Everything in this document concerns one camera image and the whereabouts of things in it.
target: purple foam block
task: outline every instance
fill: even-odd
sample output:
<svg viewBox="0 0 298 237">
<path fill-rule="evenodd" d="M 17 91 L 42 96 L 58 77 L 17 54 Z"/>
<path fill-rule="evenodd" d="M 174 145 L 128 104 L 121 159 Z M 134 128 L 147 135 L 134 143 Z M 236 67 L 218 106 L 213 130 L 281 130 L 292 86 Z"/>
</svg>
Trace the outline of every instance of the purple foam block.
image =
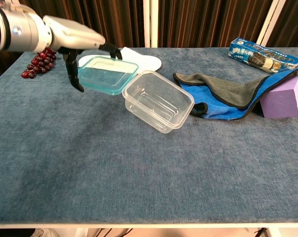
<svg viewBox="0 0 298 237">
<path fill-rule="evenodd" d="M 269 91 L 260 99 L 265 118 L 298 117 L 298 76 Z"/>
</svg>

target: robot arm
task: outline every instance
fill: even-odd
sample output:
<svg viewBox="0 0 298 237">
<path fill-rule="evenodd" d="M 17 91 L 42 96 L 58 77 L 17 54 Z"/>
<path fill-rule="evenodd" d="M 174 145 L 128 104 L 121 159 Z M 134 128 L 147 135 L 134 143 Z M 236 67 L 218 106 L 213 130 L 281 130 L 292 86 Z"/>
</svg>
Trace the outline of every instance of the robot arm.
<svg viewBox="0 0 298 237">
<path fill-rule="evenodd" d="M 73 87 L 83 92 L 77 77 L 76 57 L 87 49 L 99 49 L 122 59 L 120 50 L 91 28 L 63 18 L 41 19 L 31 8 L 5 2 L 0 6 L 0 51 L 42 52 L 46 47 L 63 54 Z"/>
</svg>

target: red grapes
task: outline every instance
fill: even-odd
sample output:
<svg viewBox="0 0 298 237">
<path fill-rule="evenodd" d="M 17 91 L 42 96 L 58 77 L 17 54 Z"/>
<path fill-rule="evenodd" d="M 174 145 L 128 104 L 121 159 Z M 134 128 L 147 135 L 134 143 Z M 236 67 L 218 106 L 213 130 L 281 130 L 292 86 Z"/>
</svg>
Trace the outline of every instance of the red grapes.
<svg viewBox="0 0 298 237">
<path fill-rule="evenodd" d="M 27 69 L 21 74 L 22 78 L 35 77 L 35 74 L 44 74 L 54 67 L 54 61 L 56 60 L 55 50 L 48 47 L 44 49 L 43 52 L 37 53 L 31 60 L 31 64 L 27 65 Z"/>
</svg>

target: blue box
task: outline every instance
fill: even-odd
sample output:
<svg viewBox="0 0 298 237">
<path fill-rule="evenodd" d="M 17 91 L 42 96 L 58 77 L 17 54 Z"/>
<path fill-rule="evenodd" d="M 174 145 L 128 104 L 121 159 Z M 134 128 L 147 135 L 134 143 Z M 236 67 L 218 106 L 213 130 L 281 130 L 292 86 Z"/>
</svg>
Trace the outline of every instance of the blue box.
<svg viewBox="0 0 298 237">
<path fill-rule="evenodd" d="M 298 65 L 297 57 L 242 38 L 236 38 L 231 42 L 228 56 L 271 74 L 291 70 Z"/>
</svg>

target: transparent food container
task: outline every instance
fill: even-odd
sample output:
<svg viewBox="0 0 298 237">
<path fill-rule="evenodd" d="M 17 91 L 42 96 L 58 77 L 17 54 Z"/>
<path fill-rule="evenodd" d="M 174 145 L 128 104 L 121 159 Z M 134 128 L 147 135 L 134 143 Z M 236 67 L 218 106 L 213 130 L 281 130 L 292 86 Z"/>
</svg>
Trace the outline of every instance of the transparent food container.
<svg viewBox="0 0 298 237">
<path fill-rule="evenodd" d="M 95 56 L 79 68 L 78 78 L 85 88 L 107 95 L 119 95 L 137 70 L 137 64 Z"/>
<path fill-rule="evenodd" d="M 162 133 L 180 128 L 194 106 L 194 98 L 160 74 L 145 71 L 122 91 L 125 106 Z"/>
</svg>

